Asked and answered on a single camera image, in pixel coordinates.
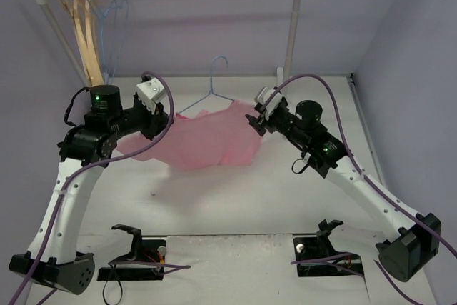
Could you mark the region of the pink t shirt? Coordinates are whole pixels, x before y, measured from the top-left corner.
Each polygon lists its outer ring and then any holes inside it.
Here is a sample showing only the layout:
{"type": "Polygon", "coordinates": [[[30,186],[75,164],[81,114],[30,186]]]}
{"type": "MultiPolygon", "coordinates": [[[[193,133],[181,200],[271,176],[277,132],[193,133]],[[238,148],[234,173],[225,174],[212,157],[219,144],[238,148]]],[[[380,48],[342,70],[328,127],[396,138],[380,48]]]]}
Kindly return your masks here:
{"type": "Polygon", "coordinates": [[[219,165],[248,166],[262,142],[245,117],[255,113],[254,106],[234,101],[226,109],[203,110],[194,118],[177,114],[165,137],[134,159],[155,159],[183,171],[219,165]]]}

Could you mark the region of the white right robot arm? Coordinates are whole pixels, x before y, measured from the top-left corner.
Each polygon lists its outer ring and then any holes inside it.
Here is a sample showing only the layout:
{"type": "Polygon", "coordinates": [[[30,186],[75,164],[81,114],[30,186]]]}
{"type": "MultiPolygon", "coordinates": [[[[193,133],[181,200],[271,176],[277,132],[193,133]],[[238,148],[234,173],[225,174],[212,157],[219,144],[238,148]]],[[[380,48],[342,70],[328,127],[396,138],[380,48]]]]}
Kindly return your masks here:
{"type": "Polygon", "coordinates": [[[316,248],[324,256],[352,253],[369,256],[394,279],[407,282],[437,253],[441,221],[403,205],[364,171],[354,166],[343,142],[321,123],[323,109],[315,101],[301,101],[295,113],[277,96],[271,102],[256,100],[257,117],[249,124],[260,135],[278,132],[301,151],[306,168],[342,189],[380,229],[352,229],[341,220],[323,220],[316,233],[316,248]]]}

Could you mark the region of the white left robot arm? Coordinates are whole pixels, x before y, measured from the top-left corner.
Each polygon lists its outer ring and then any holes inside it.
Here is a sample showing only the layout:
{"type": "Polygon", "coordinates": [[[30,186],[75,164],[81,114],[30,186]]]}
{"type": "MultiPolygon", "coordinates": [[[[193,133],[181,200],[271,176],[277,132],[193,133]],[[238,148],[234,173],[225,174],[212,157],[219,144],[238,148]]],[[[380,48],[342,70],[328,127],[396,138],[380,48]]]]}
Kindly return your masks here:
{"type": "Polygon", "coordinates": [[[128,109],[117,86],[93,86],[88,92],[91,108],[83,124],[72,126],[58,145],[58,175],[39,231],[26,252],[9,263],[25,283],[75,295],[86,290],[95,270],[94,255],[77,250],[82,220],[98,179],[116,161],[112,153],[119,139],[140,133],[157,144],[173,121],[161,103],[173,99],[171,91],[158,79],[137,84],[128,109]]]}

